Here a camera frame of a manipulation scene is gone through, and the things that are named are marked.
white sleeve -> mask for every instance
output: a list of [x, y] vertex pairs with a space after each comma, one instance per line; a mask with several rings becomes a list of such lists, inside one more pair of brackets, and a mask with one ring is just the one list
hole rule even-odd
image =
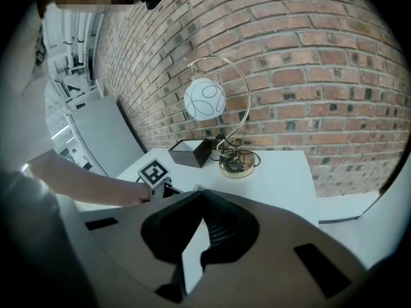
[[48, 70], [37, 6], [23, 17], [0, 61], [0, 164], [20, 170], [52, 150], [44, 93]]

white globe lamp shade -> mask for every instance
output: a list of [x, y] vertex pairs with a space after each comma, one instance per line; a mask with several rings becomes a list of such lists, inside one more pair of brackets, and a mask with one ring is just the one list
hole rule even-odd
[[210, 120], [220, 116], [225, 109], [225, 92], [213, 80], [196, 79], [184, 94], [187, 112], [197, 121]]

black box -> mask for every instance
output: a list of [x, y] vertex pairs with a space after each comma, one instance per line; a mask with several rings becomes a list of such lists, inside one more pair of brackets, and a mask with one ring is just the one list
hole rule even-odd
[[168, 150], [173, 161], [189, 167], [202, 167], [211, 155], [211, 142], [206, 138], [184, 139]]

forearm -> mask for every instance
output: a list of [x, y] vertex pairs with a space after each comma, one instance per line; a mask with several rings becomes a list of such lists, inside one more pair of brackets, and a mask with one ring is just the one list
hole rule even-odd
[[29, 166], [33, 175], [46, 182], [55, 193], [74, 200], [123, 207], [144, 202], [150, 197], [150, 190], [145, 184], [95, 175], [54, 151], [33, 159]]

white table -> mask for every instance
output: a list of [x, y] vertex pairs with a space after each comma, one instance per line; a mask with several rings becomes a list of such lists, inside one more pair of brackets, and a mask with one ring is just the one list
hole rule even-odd
[[137, 172], [153, 158], [170, 171], [172, 185], [183, 191], [197, 185], [205, 189], [236, 194], [289, 210], [318, 226], [317, 202], [310, 167], [303, 151], [257, 151], [261, 164], [248, 177], [230, 179], [223, 176], [218, 163], [209, 159], [201, 169], [174, 163], [168, 150], [154, 148], [117, 178], [135, 182]]

